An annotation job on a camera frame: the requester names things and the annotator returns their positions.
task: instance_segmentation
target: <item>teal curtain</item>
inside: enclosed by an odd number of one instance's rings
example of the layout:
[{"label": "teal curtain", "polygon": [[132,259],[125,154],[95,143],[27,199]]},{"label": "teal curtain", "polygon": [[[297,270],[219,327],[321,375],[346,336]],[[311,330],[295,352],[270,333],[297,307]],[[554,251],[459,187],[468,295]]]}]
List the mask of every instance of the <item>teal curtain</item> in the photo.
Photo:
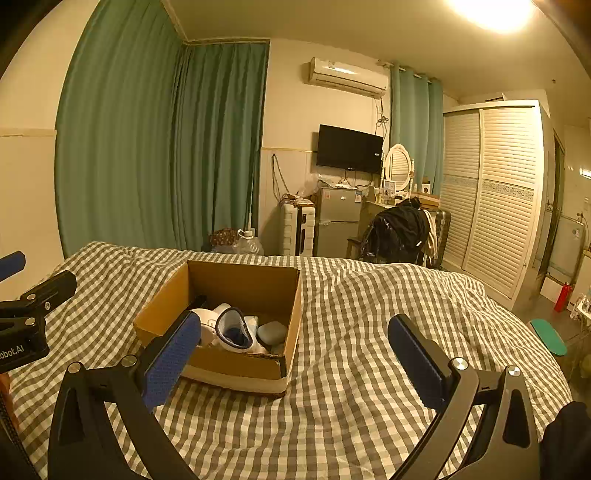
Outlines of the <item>teal curtain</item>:
[{"label": "teal curtain", "polygon": [[181,41],[158,0],[102,0],[56,119],[64,254],[90,241],[175,247],[171,124]]},{"label": "teal curtain", "polygon": [[188,46],[174,115],[174,232],[199,250],[212,231],[244,228],[258,213],[268,43]]},{"label": "teal curtain", "polygon": [[431,192],[439,194],[443,177],[443,87],[425,75],[415,77],[412,69],[390,72],[392,125],[390,146],[402,144],[414,160],[414,182],[423,177],[431,183]]},{"label": "teal curtain", "polygon": [[200,250],[258,203],[268,44],[185,46],[159,0],[101,0],[56,120],[65,255],[101,240]]}]

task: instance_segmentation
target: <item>checkered bedspread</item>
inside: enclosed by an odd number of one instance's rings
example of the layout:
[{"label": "checkered bedspread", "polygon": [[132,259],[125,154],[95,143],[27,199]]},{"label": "checkered bedspread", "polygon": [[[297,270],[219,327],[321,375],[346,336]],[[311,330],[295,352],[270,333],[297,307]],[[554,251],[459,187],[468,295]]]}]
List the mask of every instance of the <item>checkered bedspread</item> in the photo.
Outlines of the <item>checkered bedspread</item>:
[{"label": "checkered bedspread", "polygon": [[[302,270],[300,341],[285,397],[271,400],[181,379],[155,410],[201,479],[387,479],[434,413],[425,409],[389,347],[396,313],[414,319],[449,356],[477,368],[521,367],[538,435],[571,401],[558,365],[481,283],[416,265],[146,250],[92,243],[69,258],[76,295],[47,318],[48,357],[13,372],[17,416],[45,478],[51,416],[66,366],[104,367],[135,352],[132,321],[185,260],[295,265]],[[129,464],[147,473],[116,409],[112,423]],[[445,473],[475,431],[475,407]]]}]

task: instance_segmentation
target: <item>gray oval object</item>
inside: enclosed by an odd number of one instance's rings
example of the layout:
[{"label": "gray oval object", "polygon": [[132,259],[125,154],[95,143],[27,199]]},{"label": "gray oval object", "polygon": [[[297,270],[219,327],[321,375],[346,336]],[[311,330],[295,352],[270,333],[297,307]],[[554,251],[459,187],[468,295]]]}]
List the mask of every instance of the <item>gray oval object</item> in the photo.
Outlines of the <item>gray oval object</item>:
[{"label": "gray oval object", "polygon": [[269,346],[275,346],[285,341],[287,327],[279,322],[269,322],[261,325],[256,330],[256,334],[263,343]]}]

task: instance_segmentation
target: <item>ceiling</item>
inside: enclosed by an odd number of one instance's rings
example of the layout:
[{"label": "ceiling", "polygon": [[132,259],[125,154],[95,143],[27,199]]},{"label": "ceiling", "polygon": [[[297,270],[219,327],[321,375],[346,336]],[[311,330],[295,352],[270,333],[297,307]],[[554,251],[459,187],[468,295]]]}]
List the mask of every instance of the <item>ceiling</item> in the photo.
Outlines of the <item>ceiling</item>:
[{"label": "ceiling", "polygon": [[560,123],[587,127],[591,118],[591,79],[568,42],[538,10],[525,29],[502,35],[464,20],[445,0],[164,3],[189,41],[281,37],[320,43],[398,60],[439,78],[446,93],[458,100],[545,89],[551,115]]}]

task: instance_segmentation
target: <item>mini fridge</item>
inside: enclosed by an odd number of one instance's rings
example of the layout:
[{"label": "mini fridge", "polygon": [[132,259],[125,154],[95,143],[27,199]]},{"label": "mini fridge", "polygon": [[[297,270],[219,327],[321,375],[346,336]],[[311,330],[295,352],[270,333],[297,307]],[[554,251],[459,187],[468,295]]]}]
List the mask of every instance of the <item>mini fridge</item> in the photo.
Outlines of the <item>mini fridge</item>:
[{"label": "mini fridge", "polygon": [[326,187],[319,192],[316,212],[316,257],[345,258],[347,239],[357,238],[361,192]]}]

